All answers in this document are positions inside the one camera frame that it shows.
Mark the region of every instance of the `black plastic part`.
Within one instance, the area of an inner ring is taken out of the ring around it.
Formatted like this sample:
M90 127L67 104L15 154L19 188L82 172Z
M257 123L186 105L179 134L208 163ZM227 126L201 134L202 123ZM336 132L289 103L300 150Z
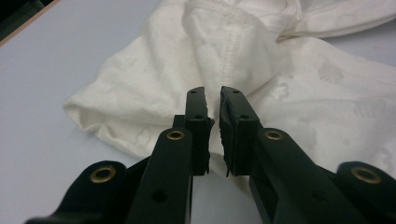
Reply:
M191 143L186 129L161 133L125 223L190 223Z
M334 183L372 223L396 223L396 181L391 176L351 161L338 167Z
M116 161L100 161L91 165L69 188L55 213L49 217L32 218L26 223L121 223L134 199L147 162L143 160L128 170Z
M186 114L175 115L173 127L186 128L192 133L192 167L194 175L209 173L209 137L214 120L207 116L205 88L187 92Z
M224 160L233 175L249 175L253 146L260 119L244 94L230 87L221 88L220 135Z
M288 134L261 129L257 140L250 186L262 220L369 223Z

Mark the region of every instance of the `fabric fold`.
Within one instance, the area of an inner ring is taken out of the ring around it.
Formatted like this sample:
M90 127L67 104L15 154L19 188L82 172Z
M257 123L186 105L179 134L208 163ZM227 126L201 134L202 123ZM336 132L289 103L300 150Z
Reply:
M264 126L288 132L324 168L364 161L395 177L396 68L315 38L395 15L393 0L163 1L64 110L81 129L146 157L184 113L188 90L204 86L209 115L218 119L220 87L231 86ZM210 150L222 155L218 130ZM222 172L218 163L211 169Z

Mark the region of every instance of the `wrinkled fabric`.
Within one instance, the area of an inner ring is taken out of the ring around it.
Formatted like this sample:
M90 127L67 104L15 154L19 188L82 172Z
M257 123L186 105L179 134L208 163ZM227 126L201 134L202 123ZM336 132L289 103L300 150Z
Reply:
M163 1L64 110L111 146L147 157L184 114L186 92L204 86L217 122L210 165L225 174L217 126L219 91L229 86L320 166L364 161L396 177L396 67L318 39L395 16L394 0Z

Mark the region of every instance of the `gray surface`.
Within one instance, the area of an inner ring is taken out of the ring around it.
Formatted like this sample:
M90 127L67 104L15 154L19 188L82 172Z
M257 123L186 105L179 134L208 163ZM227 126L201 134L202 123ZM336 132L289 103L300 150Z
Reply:
M87 166L136 158L80 131L62 110L128 45L158 1L61 1L0 48L0 223L55 210ZM395 22L328 39L348 52L396 65ZM194 180L192 223L261 223L255 204L216 174Z

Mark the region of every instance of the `white fabric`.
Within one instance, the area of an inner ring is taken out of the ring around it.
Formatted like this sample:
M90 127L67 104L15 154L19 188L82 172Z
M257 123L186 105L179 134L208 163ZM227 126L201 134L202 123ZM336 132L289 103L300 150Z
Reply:
M225 174L219 91L230 86L265 127L289 133L317 164L335 171L343 161L364 161L396 177L396 68L316 38L395 16L394 0L163 1L64 109L83 130L146 157L184 113L186 92L204 86L217 122L210 164Z

